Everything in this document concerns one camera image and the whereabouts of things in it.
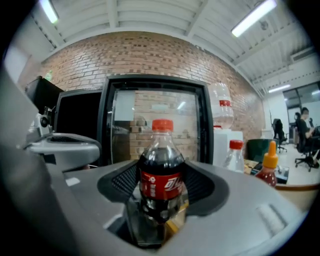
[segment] green chair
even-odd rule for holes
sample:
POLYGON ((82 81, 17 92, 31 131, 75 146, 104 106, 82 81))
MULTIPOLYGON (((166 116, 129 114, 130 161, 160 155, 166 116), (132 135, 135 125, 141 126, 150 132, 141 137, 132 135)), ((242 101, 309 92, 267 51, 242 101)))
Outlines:
POLYGON ((262 162, 264 160, 265 153, 268 152, 269 144, 271 141, 275 141, 278 148, 277 139, 256 138, 249 139, 246 143, 247 159, 255 162, 262 162))

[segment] ceiling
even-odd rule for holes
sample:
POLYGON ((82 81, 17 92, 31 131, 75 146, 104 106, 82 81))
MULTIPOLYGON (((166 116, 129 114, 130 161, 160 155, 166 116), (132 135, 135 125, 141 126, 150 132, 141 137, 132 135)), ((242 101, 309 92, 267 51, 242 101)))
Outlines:
POLYGON ((305 54, 302 60, 307 64, 300 64, 300 67, 297 67, 300 60, 293 61, 291 58, 305 49, 312 51, 312 44, 295 17, 280 0, 277 1, 278 6, 274 10, 238 38, 232 35, 232 28, 261 1, 51 2, 59 17, 54 25, 49 22, 39 6, 31 12, 32 22, 36 23, 50 44, 50 47, 46 47, 46 54, 42 55, 45 58, 91 36, 118 31, 147 31, 177 37, 212 52, 246 78, 261 97, 269 88, 288 83, 287 81, 293 81, 299 86, 305 85, 304 77, 307 78, 306 74, 309 73, 310 83, 319 79, 320 66, 314 54, 305 54), (263 30, 262 25, 265 24, 268 26, 263 30))

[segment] glass door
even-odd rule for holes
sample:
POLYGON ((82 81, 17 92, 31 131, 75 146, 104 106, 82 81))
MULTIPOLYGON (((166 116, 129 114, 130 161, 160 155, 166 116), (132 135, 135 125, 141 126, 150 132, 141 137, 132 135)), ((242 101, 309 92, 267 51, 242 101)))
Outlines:
POLYGON ((100 165, 137 160, 151 142, 152 121, 173 121, 173 142, 186 160, 212 164, 213 120, 204 83, 168 76, 110 77, 102 92, 100 165))
POLYGON ((197 96, 194 93, 116 90, 111 125, 112 163, 137 160, 151 142, 152 121, 173 120, 173 142, 186 160, 198 160, 197 96))

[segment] red bottle label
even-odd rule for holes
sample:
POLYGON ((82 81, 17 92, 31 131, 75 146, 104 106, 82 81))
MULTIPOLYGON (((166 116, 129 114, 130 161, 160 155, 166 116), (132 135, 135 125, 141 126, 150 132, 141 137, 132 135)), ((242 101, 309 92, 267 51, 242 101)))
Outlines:
POLYGON ((219 100, 220 107, 231 107, 230 100, 219 100))
POLYGON ((140 190, 149 198, 156 200, 169 200, 182 192, 181 172, 171 175, 153 175, 141 172, 140 190))

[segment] sauce bottle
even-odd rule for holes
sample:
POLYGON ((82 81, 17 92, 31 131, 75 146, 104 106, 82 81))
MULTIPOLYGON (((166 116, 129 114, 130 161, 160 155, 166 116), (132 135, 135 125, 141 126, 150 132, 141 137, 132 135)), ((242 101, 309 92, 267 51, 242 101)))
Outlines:
POLYGON ((277 178, 275 174, 275 168, 278 163, 278 156, 276 155, 277 144, 274 140, 270 142, 268 153, 264 154, 262 162, 262 170, 258 172, 255 176, 266 183, 271 187, 277 185, 277 178))

